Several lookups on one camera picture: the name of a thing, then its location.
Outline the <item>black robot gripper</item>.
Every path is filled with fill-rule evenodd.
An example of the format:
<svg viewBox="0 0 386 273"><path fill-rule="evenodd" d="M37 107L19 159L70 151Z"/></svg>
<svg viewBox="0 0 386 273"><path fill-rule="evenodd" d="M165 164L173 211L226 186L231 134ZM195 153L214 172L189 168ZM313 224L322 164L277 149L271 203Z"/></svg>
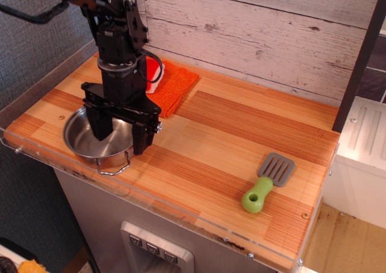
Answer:
<svg viewBox="0 0 386 273"><path fill-rule="evenodd" d="M152 145L154 135L162 129L158 120L160 107L147 98L147 59L136 58L129 63L111 64L97 60L102 83L85 82L84 106L87 119L97 140L113 131L112 119L133 125L133 152L142 155Z"/></svg>

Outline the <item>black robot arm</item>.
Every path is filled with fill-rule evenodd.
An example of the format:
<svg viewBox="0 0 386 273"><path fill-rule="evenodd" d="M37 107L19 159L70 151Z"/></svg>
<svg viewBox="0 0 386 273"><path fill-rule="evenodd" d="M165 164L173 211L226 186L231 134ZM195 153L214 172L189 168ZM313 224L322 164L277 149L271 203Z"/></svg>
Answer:
<svg viewBox="0 0 386 273"><path fill-rule="evenodd" d="M83 83L84 106L94 136L104 140L113 131L112 120L132 125L133 152L141 155L160 130L161 109L146 95L147 27L137 0L64 0L81 8L98 47L102 82Z"/></svg>

